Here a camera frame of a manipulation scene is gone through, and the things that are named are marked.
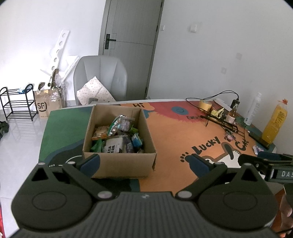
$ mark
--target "sf logo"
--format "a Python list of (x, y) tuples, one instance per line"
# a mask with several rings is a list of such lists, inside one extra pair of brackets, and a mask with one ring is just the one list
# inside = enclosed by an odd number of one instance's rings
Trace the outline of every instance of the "sf logo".
[(38, 108), (39, 108), (39, 111), (40, 112), (45, 112), (48, 108), (46, 102), (43, 102), (43, 103), (38, 103)]

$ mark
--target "yellow bottle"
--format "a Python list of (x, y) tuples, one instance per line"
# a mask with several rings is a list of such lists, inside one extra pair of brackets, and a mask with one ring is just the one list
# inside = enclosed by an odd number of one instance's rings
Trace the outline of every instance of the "yellow bottle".
[(261, 138), (269, 144), (274, 141), (287, 117), (287, 103), (288, 100), (284, 99), (276, 106), (271, 120), (268, 122), (265, 130), (263, 131)]

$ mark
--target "sf cardboard box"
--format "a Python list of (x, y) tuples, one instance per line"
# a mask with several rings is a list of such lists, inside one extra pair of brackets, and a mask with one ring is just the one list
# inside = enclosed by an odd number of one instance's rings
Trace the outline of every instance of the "sf cardboard box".
[(56, 87), (55, 76), (59, 73), (59, 69), (55, 69), (52, 73), (51, 88), (47, 90), (35, 91), (35, 100), (40, 118), (48, 118), (50, 112), (65, 107), (65, 98), (63, 89)]
[[(143, 154), (136, 153), (92, 153), (92, 135), (95, 128), (111, 125), (118, 115), (135, 118), (134, 127), (143, 139)], [(114, 105), (93, 106), (83, 146), (84, 159), (99, 155), (97, 169), (92, 178), (143, 178), (155, 169), (157, 151), (155, 149), (147, 121), (142, 109)]]

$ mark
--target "pillow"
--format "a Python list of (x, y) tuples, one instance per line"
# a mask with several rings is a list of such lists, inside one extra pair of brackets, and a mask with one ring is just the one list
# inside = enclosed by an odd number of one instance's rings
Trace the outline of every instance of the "pillow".
[(89, 80), (80, 90), (76, 92), (76, 96), (82, 105), (89, 104), (90, 98), (96, 98), (101, 102), (116, 102), (109, 91), (95, 77)]

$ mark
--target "door handle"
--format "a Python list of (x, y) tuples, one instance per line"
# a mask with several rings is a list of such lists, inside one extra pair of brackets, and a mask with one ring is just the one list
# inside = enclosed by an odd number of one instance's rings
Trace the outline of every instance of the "door handle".
[(110, 39), (110, 34), (106, 34), (105, 50), (109, 49), (109, 42), (110, 41), (116, 41), (116, 40)]

